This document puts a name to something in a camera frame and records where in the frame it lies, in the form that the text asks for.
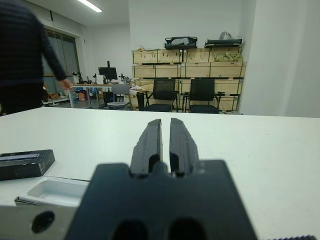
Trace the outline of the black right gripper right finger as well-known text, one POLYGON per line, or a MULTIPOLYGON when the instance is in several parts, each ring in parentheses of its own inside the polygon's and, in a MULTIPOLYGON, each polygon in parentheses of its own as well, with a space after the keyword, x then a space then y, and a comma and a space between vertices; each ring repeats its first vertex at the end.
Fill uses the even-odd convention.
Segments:
POLYGON ((184 122, 172 118, 169 135, 170 170, 175 175, 189 175, 199 161, 197 145, 184 122))

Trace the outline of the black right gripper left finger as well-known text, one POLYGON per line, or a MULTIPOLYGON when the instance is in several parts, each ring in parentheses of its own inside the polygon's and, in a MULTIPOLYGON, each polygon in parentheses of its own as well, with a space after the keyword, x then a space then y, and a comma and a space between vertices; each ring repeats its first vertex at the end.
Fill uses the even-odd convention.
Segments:
POLYGON ((154 165, 163 161, 161 119, 150 121, 133 148, 130 174, 144 178, 153 172, 154 165))

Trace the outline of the person's bare hand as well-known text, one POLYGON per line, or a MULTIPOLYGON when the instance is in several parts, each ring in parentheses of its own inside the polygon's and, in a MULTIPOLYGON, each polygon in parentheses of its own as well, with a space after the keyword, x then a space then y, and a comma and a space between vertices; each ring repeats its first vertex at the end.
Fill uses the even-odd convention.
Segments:
POLYGON ((73 84, 67 78, 60 80, 59 84, 64 90, 69 90, 70 88, 73 87, 73 84))

